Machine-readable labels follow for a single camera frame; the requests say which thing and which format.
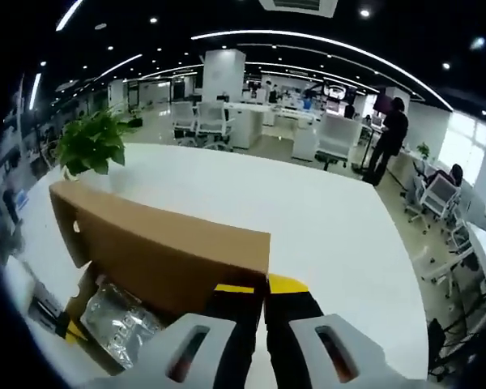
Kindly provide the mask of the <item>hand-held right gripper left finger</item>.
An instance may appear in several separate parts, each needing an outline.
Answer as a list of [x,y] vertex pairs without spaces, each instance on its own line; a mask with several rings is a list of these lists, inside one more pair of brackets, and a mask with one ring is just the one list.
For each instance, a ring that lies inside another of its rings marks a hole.
[[243,388],[256,347],[264,283],[180,285],[177,320],[141,361],[145,388]]

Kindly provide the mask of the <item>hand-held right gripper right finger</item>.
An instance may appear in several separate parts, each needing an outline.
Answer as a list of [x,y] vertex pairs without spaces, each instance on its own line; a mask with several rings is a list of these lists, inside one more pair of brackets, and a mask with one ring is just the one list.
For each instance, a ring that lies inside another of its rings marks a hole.
[[268,286],[266,346],[279,388],[382,386],[382,347],[337,314],[324,314],[299,280],[271,274]]

